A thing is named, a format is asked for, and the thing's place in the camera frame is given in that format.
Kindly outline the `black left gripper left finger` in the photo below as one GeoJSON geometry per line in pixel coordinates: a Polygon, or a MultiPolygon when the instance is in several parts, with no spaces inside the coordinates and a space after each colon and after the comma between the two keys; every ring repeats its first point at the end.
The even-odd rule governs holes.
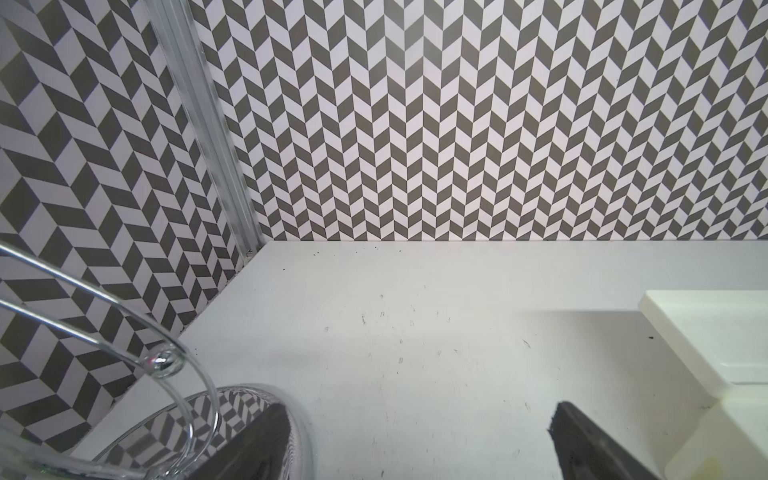
{"type": "Polygon", "coordinates": [[[289,479],[290,434],[286,407],[270,405],[187,479],[289,479]]]}

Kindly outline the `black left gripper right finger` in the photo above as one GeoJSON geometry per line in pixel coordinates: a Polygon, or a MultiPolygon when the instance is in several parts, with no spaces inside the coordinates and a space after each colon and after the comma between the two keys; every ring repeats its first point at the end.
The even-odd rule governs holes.
{"type": "Polygon", "coordinates": [[[548,432],[564,479],[657,479],[571,402],[557,404],[548,432]]]}

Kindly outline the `aluminium corner post left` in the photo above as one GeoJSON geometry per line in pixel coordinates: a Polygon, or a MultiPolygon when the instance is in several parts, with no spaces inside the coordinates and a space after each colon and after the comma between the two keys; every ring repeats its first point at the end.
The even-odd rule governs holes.
{"type": "Polygon", "coordinates": [[[147,8],[182,104],[194,126],[238,250],[242,256],[250,258],[264,246],[265,237],[256,219],[189,3],[149,1],[147,8]]]}

